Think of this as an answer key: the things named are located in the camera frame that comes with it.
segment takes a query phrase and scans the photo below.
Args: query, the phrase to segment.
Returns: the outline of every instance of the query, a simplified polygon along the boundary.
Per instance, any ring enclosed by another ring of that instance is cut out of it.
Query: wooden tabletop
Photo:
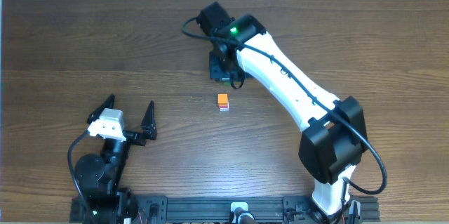
[[[156,103],[158,139],[132,147],[121,181],[135,193],[311,194],[286,110],[254,79],[211,81],[211,44],[181,34],[214,1],[252,13],[318,85],[360,101],[389,174],[382,220],[449,220],[449,0],[4,0],[2,220],[68,220],[67,149],[110,93],[129,129]],[[74,161],[101,146],[83,140]],[[380,178],[365,153],[354,181]]]

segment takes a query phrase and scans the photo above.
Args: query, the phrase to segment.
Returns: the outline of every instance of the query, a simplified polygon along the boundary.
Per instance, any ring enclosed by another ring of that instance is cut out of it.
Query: white plastic part
[[[235,213],[237,208],[241,208],[244,211],[248,211],[248,203],[246,202],[232,202],[231,203],[231,212]],[[232,223],[236,223],[236,216],[234,215],[234,219],[232,219]]]
[[[120,110],[105,108],[99,119],[91,123],[87,128],[91,136],[100,135],[104,139],[115,139],[125,141],[123,128],[125,122],[123,120],[123,112]]]
[[[333,109],[335,107],[333,101],[338,100],[337,96],[322,89],[296,67],[282,53],[268,32],[263,35],[257,34],[245,44],[273,55],[327,108]],[[281,71],[281,67],[275,62],[271,62],[268,57],[249,48],[237,51],[236,54],[243,71],[259,80],[276,97],[293,117],[301,132],[310,126],[309,119],[312,117],[320,119],[326,115],[326,111],[317,104],[314,105],[311,98],[307,96],[301,87],[293,79],[288,78],[285,72]]]
[[[315,204],[328,216],[337,213],[342,208],[343,178],[351,178],[356,167],[354,165],[346,168],[338,175],[338,180],[333,184],[320,183],[315,179],[315,190],[311,195]],[[346,188],[344,201],[349,201],[349,185]]]

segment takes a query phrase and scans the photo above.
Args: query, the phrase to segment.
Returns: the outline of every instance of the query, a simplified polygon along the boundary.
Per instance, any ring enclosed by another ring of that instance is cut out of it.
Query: robotic arm
[[[186,30],[193,20],[205,37]],[[315,178],[314,203],[330,218],[343,210],[350,198],[348,183],[356,186],[349,179],[361,155],[370,148],[378,157],[369,143],[368,146],[361,141],[361,137],[366,139],[366,127],[357,100],[348,97],[340,101],[315,84],[282,53],[251,15],[235,20],[215,2],[197,18],[187,21],[182,31],[213,43],[209,55],[211,79],[231,81],[234,88],[234,81],[241,81],[240,88],[246,78],[254,77],[288,110],[302,132],[299,157]],[[387,177],[377,157],[384,175],[378,193],[385,187]]]

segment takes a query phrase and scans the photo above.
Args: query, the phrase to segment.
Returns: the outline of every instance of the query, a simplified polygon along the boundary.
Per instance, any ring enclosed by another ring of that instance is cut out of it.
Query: orange block
[[[228,105],[229,100],[227,98],[227,94],[218,94],[218,106]]]

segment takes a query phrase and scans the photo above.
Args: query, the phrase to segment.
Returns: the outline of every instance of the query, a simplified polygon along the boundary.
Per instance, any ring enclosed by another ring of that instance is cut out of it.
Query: wood grain
[[[67,148],[110,93],[131,129],[156,103],[158,140],[133,147],[123,175],[136,193],[311,193],[288,113],[255,80],[209,80],[211,45],[181,35],[213,1],[255,15],[317,84],[360,100],[389,172],[382,220],[449,220],[449,0],[4,0],[2,220],[68,220]],[[369,154],[354,180],[380,184]]]

